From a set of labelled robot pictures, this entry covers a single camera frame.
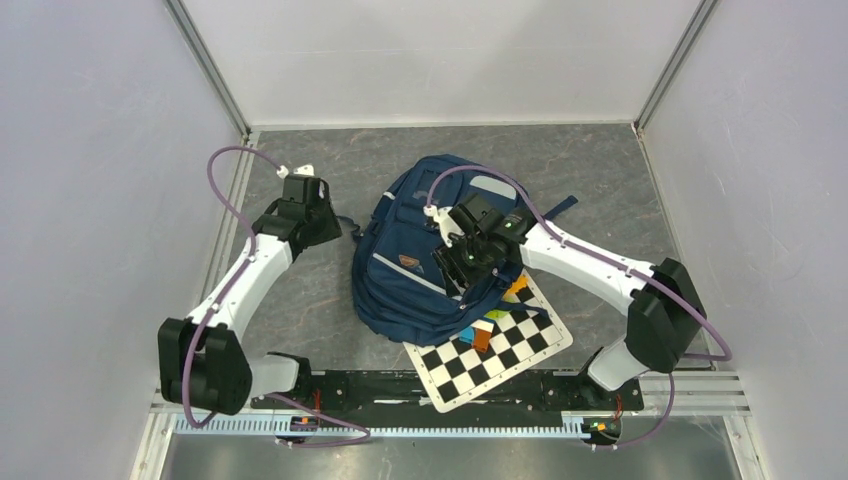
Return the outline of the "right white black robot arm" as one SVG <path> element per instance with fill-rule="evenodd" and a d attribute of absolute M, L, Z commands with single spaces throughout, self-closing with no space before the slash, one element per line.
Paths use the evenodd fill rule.
<path fill-rule="evenodd" d="M 423 213 L 442 238 L 434 256 L 453 285 L 475 286 L 517 264 L 555 275 L 625 316 L 623 336 L 581 370 L 578 396 L 591 408 L 606 406 L 637 376 L 673 372 L 706 318 L 687 268 L 675 259 L 654 265 L 615 255 L 526 206 L 504 214 L 478 194 L 452 207 L 427 205 Z"/>

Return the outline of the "orange triangular card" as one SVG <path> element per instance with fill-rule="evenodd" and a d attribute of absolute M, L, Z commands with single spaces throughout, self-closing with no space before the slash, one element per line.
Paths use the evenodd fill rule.
<path fill-rule="evenodd" d="M 406 268 L 415 268 L 420 265 L 420 261 L 418 259 L 407 255 L 399 255 L 398 260 L 400 264 Z"/>

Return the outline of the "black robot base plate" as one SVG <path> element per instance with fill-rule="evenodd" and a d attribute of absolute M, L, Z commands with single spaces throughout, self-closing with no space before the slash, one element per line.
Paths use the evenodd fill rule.
<path fill-rule="evenodd" d="M 288 398 L 366 427 L 553 427 L 562 412 L 603 415 L 644 409 L 637 380 L 606 392 L 566 370 L 530 369 L 483 392 L 425 390 L 413 370 L 327 370 L 300 380 Z"/>

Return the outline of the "navy blue backpack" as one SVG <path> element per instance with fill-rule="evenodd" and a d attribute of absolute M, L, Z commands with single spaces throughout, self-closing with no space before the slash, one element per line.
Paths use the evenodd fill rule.
<path fill-rule="evenodd" d="M 351 269 L 354 311 L 374 333 L 393 342 L 438 345 L 504 305 L 504 293 L 521 275 L 521 266 L 503 261 L 494 282 L 448 297 L 433 258 L 443 241 L 423 213 L 427 203 L 454 206 L 471 194 L 482 196 L 503 214 L 524 206 L 523 185 L 479 168 L 451 154 L 427 156 L 383 193 L 359 235 Z M 399 255 L 418 259 L 425 274 L 403 267 Z"/>

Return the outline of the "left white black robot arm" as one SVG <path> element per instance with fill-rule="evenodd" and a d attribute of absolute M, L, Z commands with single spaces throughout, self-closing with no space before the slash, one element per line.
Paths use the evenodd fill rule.
<path fill-rule="evenodd" d="M 235 415 L 253 398 L 276 393 L 290 407 L 314 394 L 306 362 L 289 354 L 250 358 L 241 342 L 271 286 L 309 247 L 342 235 L 328 183 L 289 175 L 280 198 L 249 226 L 236 262 L 185 318 L 168 318 L 157 334 L 162 397 L 184 412 Z"/>

